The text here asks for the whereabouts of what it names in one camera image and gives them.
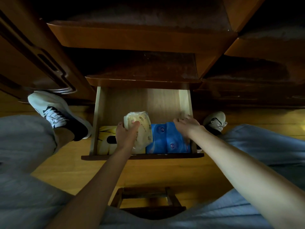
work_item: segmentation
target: blue tissue pack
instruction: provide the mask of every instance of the blue tissue pack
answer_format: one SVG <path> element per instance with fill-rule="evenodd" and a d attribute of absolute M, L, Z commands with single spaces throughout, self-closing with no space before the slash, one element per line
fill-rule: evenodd
<path fill-rule="evenodd" d="M 146 147 L 147 154 L 166 154 L 166 124 L 152 124 L 152 143 Z"/>
<path fill-rule="evenodd" d="M 181 133 L 173 122 L 166 123 L 167 153 L 191 153 L 191 146 L 186 145 Z"/>
<path fill-rule="evenodd" d="M 181 133 L 173 122 L 152 124 L 152 143 L 146 147 L 147 154 L 191 153 Z"/>

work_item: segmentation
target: wooden stool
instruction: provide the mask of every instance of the wooden stool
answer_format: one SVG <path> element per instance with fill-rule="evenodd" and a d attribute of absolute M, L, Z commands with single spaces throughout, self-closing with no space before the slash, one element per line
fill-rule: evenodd
<path fill-rule="evenodd" d="M 110 206 L 120 208 L 123 199 L 128 198 L 166 198 L 168 206 L 122 208 L 139 218 L 158 220 L 166 219 L 186 210 L 169 187 L 164 191 L 158 188 L 120 188 L 117 190 Z"/>

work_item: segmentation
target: forearm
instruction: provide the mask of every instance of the forearm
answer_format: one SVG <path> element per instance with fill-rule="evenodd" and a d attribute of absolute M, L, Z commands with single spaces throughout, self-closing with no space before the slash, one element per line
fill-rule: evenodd
<path fill-rule="evenodd" d="M 97 228 L 129 157 L 126 151 L 115 151 L 47 228 Z"/>
<path fill-rule="evenodd" d="M 247 153 L 215 137 L 202 126 L 190 131 L 237 191 L 276 228 L 304 220 L 305 194 Z"/>

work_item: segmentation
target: wooden floor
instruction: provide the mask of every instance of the wooden floor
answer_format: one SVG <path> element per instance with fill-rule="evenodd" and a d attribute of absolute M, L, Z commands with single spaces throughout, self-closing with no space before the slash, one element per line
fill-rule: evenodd
<path fill-rule="evenodd" d="M 93 107 L 72 106 L 77 115 L 92 121 Z M 238 124 L 251 124 L 298 139 L 305 139 L 305 109 L 225 109 L 228 125 L 224 132 Z M 0 117 L 37 115 L 30 105 L 17 102 L 0 92 Z M 194 111 L 200 121 L 208 112 Z M 41 164 L 33 176 L 76 194 L 103 165 L 103 161 L 82 161 L 88 155 L 90 139 L 71 142 Z M 130 160 L 117 183 L 119 187 L 165 187 L 173 189 L 181 204 L 187 208 L 212 201 L 232 188 L 230 183 L 206 155 L 197 159 Z M 160 200 L 124 200 L 121 207 L 165 205 Z"/>

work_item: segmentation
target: white plastic package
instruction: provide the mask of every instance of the white plastic package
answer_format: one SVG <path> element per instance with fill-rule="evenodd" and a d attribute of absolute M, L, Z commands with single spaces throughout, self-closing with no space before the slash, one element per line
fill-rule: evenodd
<path fill-rule="evenodd" d="M 135 140 L 133 151 L 137 152 L 144 149 L 153 142 L 153 132 L 147 112 L 130 112 L 124 116 L 124 127 L 129 129 L 133 122 L 139 121 L 140 127 Z"/>

